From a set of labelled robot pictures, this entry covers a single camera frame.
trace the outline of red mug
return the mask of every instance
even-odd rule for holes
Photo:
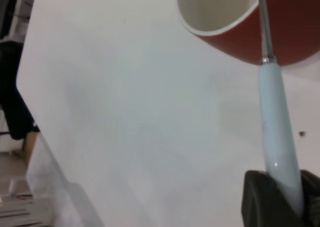
[[[274,54],[285,66],[320,50],[320,0],[266,0]],[[258,64],[258,0],[176,0],[184,27],[211,46]]]

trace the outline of small red spot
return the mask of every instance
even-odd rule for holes
[[[307,133],[306,133],[305,131],[300,131],[300,132],[299,132],[299,135],[300,135],[301,137],[305,137],[306,134],[307,134]]]

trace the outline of mug rim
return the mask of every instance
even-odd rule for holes
[[[204,30],[198,30],[193,28],[190,24],[188,24],[185,20],[185,18],[183,17],[179,4],[178,4],[178,0],[175,0],[175,4],[176,4],[176,8],[178,10],[179,13],[179,17],[180,17],[180,21],[182,22],[183,26],[190,31],[191,33],[197,35],[197,36],[217,36],[220,35],[224,32],[227,32],[231,29],[233,29],[235,26],[237,26],[238,24],[240,24],[242,21],[244,21],[259,5],[259,0],[256,0],[254,2],[254,4],[243,14],[241,15],[238,19],[236,19],[234,22],[228,24],[225,27],[216,29],[216,30],[210,30],[210,31],[204,31]]]

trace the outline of metal rod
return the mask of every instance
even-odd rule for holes
[[[259,0],[260,28],[262,37],[262,59],[261,64],[276,62],[271,40],[267,0]]]

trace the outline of white table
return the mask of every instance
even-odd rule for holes
[[[283,73],[317,175],[319,63]],[[105,226],[240,227],[244,173],[264,169],[257,70],[185,30],[174,0],[35,0],[17,87]]]

